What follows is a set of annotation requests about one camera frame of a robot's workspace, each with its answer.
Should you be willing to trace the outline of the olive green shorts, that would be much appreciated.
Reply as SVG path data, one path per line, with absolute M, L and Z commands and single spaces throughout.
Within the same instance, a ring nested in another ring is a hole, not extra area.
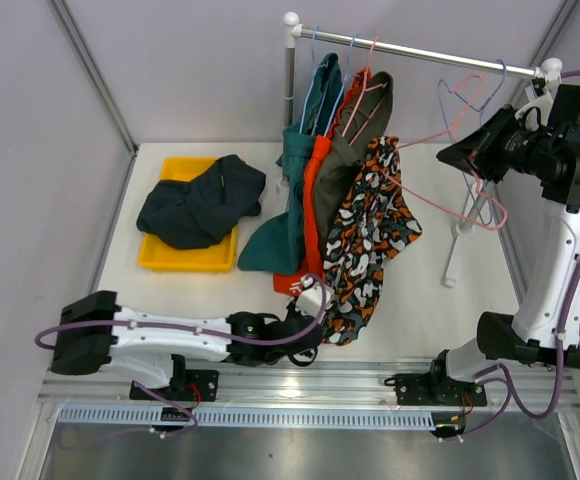
M 373 139 L 385 134 L 392 110 L 393 77 L 385 71 L 374 74 L 344 108 L 314 191 L 321 252 L 325 251 L 328 233 L 360 170 L 366 149 Z

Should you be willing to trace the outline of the orange camouflage pattern shorts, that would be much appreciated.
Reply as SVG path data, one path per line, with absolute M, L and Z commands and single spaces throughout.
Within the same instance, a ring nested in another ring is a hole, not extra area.
M 333 291 L 322 342 L 344 346 L 360 336 L 382 294 L 386 263 L 423 229 L 403 197 L 399 140 L 371 140 L 327 235 L 323 272 Z

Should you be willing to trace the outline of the dark navy shorts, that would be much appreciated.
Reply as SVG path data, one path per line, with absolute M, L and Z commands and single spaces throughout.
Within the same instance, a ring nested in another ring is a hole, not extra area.
M 159 181 L 148 194 L 136 227 L 174 249 L 208 248 L 220 243 L 242 218 L 261 213 L 265 187 L 263 172 L 227 155 L 190 181 Z

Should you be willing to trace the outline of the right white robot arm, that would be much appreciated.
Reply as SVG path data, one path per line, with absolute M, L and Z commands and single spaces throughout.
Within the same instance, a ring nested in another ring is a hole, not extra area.
M 580 369 L 580 86 L 560 85 L 547 116 L 537 104 L 521 113 L 501 108 L 437 158 L 493 183 L 511 170 L 538 179 L 545 227 L 517 313 L 483 313 L 474 339 L 432 362 L 428 395 L 446 404 L 473 393 L 498 360 Z

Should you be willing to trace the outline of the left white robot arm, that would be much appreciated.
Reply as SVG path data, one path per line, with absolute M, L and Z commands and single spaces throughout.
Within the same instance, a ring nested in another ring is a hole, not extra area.
M 50 329 L 50 370 L 64 376 L 111 372 L 174 400 L 186 390 L 188 360 L 258 367 L 287 358 L 308 366 L 322 339 L 328 299 L 310 288 L 288 303 L 284 318 L 242 311 L 189 319 L 122 306 L 116 292 L 97 291 L 64 307 Z

